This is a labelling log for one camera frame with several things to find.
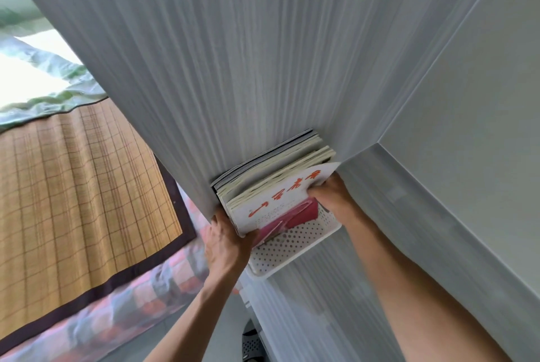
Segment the white plastic basket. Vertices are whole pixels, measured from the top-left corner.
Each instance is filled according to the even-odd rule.
[[[317,219],[297,225],[253,249],[246,272],[253,279],[268,278],[340,227],[334,215],[319,204]]]

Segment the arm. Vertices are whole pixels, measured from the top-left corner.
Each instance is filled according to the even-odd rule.
[[[234,284],[246,267],[257,232],[237,235],[223,208],[212,218],[205,255],[210,274],[202,290],[145,362],[198,362]]]
[[[308,193],[347,229],[408,362],[510,360],[458,301],[388,240],[338,174]]]

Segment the red chinese characters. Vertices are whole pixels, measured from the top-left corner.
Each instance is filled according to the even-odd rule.
[[[306,179],[309,179],[309,178],[316,178],[319,174],[321,173],[320,170],[315,170],[312,174],[310,174],[309,176],[306,177]]]
[[[297,178],[294,184],[291,187],[289,187],[287,191],[291,191],[293,189],[299,188],[301,183],[302,183],[302,178],[301,177]]]
[[[262,203],[261,206],[258,209],[256,209],[256,210],[252,211],[251,213],[249,213],[248,217],[253,217],[253,215],[263,207],[268,207],[268,202]]]
[[[283,192],[285,191],[285,189],[281,189],[280,191],[278,191],[275,195],[272,196],[272,198],[274,200],[279,200],[281,198],[281,196],[283,196]]]

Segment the gray floor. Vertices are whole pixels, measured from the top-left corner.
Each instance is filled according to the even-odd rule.
[[[183,311],[179,311],[163,322],[153,326],[137,338],[110,353],[102,362],[141,362],[154,346],[165,336]],[[238,295],[231,295],[225,304],[218,324],[206,350],[203,362],[240,362],[242,360],[242,332],[249,314]]]

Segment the brown bamboo sleeping mat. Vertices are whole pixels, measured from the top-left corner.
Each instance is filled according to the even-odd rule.
[[[1,134],[0,176],[2,341],[44,331],[195,236],[176,182],[110,99]]]

